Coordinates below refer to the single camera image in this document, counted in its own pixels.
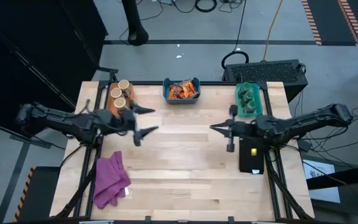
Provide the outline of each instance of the gray floor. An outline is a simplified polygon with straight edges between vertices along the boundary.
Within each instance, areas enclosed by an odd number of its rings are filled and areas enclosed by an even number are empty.
[[[191,8],[194,0],[177,0],[182,10]],[[248,0],[241,32],[242,40],[264,40],[269,31],[279,0]],[[122,6],[115,0],[97,0],[95,4],[109,32],[106,40],[118,40],[126,29],[126,18]],[[181,14],[172,6],[163,6],[163,13],[154,19],[143,22],[152,40],[164,39],[214,39],[234,40],[237,37],[241,9],[228,14],[217,10],[211,13],[193,11]],[[142,18],[158,14],[160,6],[156,2],[143,0],[139,5]],[[301,0],[284,1],[282,10],[272,31],[272,40],[313,40],[303,12]],[[221,59],[234,48],[233,45],[105,45],[100,66],[119,69],[118,78],[128,80],[162,80],[171,78],[182,80],[198,77],[200,80],[220,80],[223,69]],[[251,62],[263,58],[264,45],[239,45],[238,48],[250,55]],[[304,90],[303,113],[331,103],[344,103],[350,109],[358,107],[358,47],[321,47],[317,45],[271,45],[266,60],[286,60],[297,58],[307,66],[309,85]],[[242,57],[230,58],[227,63],[242,63]],[[93,80],[107,79],[107,73],[96,72]],[[297,98],[290,103],[294,115]],[[331,129],[324,128],[313,132],[313,137],[326,136]],[[55,131],[46,130],[39,137],[65,146],[65,137]],[[348,132],[328,141],[325,148],[342,146],[358,141],[358,121]],[[13,168],[22,147],[21,142],[9,139],[0,131],[0,204],[4,196]],[[358,164],[358,144],[333,150],[332,155],[346,162]],[[323,156],[334,159],[327,154]],[[63,151],[52,147],[42,149],[31,146],[16,185],[5,222],[13,219],[19,202],[25,178],[32,166],[58,166]],[[357,217],[344,216],[316,209],[316,216],[322,220],[343,223],[358,223]]]

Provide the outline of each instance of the table top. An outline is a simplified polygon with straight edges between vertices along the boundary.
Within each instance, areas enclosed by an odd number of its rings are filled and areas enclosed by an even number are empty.
[[[273,115],[289,118],[283,83],[270,82],[268,93]],[[94,105],[98,82],[83,82],[76,112],[90,99]],[[92,219],[98,220],[199,220],[273,221],[274,213],[267,172],[254,175],[239,172],[239,149],[226,152],[227,139],[209,129],[210,124],[229,118],[229,106],[234,104],[235,86],[202,86],[195,105],[168,105],[161,86],[136,85],[135,101],[154,113],[137,116],[139,128],[159,126],[149,134],[141,147],[135,147],[132,135],[105,136],[102,157],[122,151],[123,163],[132,184],[129,195],[119,198],[118,206],[107,205],[99,210],[95,205]],[[102,94],[104,105],[106,91]],[[296,141],[290,145],[297,146]],[[65,156],[78,147],[69,140]],[[56,215],[78,188],[85,150],[78,151],[62,167],[50,214]],[[300,153],[290,147],[281,149],[288,190],[305,212],[314,216],[303,173]],[[280,213],[285,217],[281,191],[277,188]],[[85,214],[88,190],[83,195],[81,215]]]

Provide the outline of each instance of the yellow cable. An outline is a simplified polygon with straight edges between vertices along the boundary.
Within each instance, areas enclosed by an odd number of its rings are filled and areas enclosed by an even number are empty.
[[[264,60],[265,60],[266,53],[267,53],[267,46],[269,46],[270,33],[272,32],[272,28],[273,28],[274,22],[276,21],[276,17],[277,17],[277,15],[278,15],[278,12],[280,11],[280,8],[281,8],[281,5],[283,4],[283,2],[284,2],[284,0],[280,0],[280,4],[278,5],[277,11],[276,11],[276,15],[274,15],[272,25],[270,25],[270,29],[268,30],[268,35],[267,35],[267,40],[266,40],[266,46],[265,46],[265,53],[264,53]]]

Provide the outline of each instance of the purple cloth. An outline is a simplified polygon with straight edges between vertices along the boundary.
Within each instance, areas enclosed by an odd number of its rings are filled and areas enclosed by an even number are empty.
[[[96,182],[93,202],[103,209],[108,203],[117,206],[117,197],[125,197],[125,188],[131,180],[124,170],[121,151],[114,152],[108,158],[100,158],[96,162]]]

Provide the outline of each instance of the orange tray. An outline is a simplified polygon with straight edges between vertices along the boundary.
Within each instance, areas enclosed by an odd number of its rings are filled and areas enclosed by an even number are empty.
[[[117,108],[114,106],[114,98],[110,95],[110,91],[113,89],[113,88],[118,88],[118,83],[112,83],[110,85],[110,90],[108,92],[108,95],[109,95],[109,98],[107,99],[107,110],[111,110],[111,112],[116,116],[116,117],[119,117],[119,113],[118,113],[118,110]],[[134,93],[134,86],[130,83],[129,84],[129,88],[131,89],[131,92],[129,94],[128,97],[125,97],[125,100],[127,101],[127,107],[129,108],[130,105],[130,100],[133,100],[134,97],[135,97],[135,93]]]

